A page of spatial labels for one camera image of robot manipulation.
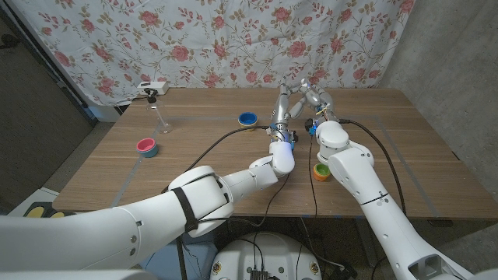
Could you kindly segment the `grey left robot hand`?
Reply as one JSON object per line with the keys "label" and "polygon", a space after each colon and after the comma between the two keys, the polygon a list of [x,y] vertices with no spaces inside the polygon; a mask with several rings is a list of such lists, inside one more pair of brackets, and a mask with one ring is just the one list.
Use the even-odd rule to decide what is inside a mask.
{"label": "grey left robot hand", "polygon": [[297,119],[307,103],[307,98],[301,96],[295,105],[289,106],[289,98],[298,93],[297,88],[292,89],[285,83],[279,87],[279,96],[275,102],[272,111],[272,121],[269,125],[269,135],[272,137],[272,142],[294,142],[293,133],[289,130],[289,120]]}

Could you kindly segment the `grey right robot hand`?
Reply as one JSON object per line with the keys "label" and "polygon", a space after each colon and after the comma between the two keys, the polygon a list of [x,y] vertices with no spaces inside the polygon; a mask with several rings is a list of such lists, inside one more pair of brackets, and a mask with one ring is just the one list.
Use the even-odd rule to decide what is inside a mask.
{"label": "grey right robot hand", "polygon": [[299,91],[302,93],[304,104],[307,105],[315,114],[319,122],[336,121],[334,101],[331,95],[308,79],[300,81]]}

